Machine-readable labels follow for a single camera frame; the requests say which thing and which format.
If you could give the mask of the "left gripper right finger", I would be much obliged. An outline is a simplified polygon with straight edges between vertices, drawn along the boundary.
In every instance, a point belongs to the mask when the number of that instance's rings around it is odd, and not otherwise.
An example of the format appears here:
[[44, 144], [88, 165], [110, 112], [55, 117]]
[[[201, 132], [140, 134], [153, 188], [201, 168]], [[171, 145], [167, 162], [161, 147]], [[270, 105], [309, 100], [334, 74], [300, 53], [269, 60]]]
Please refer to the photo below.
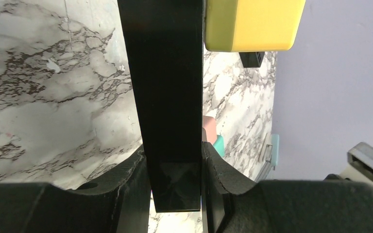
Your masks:
[[322, 181], [254, 182], [202, 144], [206, 233], [373, 233], [373, 185], [330, 174]]

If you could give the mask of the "black power strip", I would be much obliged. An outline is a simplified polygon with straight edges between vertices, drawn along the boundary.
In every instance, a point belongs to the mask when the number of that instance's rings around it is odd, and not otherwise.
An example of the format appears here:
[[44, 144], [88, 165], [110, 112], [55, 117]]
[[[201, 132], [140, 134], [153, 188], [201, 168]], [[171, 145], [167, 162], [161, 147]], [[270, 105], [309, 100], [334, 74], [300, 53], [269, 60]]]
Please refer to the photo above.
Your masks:
[[118, 6], [155, 210], [199, 211], [204, 2]]
[[265, 52], [240, 52], [239, 56], [244, 68], [260, 68]]

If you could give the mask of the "teal plug adapter round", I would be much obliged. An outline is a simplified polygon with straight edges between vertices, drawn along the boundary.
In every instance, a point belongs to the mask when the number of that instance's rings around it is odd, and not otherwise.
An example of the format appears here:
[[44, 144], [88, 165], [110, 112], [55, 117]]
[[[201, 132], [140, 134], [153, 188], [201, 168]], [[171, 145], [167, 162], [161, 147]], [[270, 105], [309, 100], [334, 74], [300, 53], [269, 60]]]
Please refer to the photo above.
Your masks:
[[225, 156], [224, 138], [221, 135], [217, 135], [217, 139], [214, 142], [213, 147], [220, 157]]

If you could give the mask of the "light blue small device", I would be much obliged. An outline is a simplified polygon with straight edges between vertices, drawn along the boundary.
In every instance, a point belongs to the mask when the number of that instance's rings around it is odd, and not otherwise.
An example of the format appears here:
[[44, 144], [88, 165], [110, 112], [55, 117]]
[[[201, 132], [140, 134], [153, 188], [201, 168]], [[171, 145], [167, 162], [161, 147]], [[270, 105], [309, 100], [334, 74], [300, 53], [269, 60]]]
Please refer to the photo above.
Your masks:
[[265, 141], [264, 158], [265, 161], [275, 169], [279, 160], [279, 142], [280, 136], [278, 134], [267, 134]]

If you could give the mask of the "yellow plug adapter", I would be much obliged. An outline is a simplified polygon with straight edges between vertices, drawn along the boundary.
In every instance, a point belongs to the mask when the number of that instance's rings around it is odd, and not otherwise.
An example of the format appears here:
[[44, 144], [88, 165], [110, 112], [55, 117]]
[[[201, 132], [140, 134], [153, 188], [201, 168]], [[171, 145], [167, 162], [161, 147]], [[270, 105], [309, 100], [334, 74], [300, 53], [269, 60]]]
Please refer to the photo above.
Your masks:
[[204, 43], [208, 51], [289, 50], [305, 0], [208, 0]]

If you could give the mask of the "pink plug adapter round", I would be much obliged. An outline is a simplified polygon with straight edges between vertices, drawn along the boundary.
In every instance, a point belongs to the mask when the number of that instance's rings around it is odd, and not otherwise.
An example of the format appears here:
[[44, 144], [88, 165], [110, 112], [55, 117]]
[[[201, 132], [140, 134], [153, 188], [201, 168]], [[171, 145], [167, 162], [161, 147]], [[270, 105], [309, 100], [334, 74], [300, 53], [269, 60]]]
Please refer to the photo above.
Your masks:
[[202, 141], [212, 145], [217, 140], [216, 120], [211, 116], [203, 116]]

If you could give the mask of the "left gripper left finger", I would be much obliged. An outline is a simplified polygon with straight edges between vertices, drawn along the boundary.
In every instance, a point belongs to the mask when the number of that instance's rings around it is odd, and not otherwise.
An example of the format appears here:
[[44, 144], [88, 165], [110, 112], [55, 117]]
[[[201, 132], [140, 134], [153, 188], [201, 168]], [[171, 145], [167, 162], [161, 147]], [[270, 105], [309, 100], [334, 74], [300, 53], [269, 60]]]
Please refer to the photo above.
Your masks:
[[145, 233], [151, 187], [142, 147], [76, 189], [0, 183], [0, 233]]

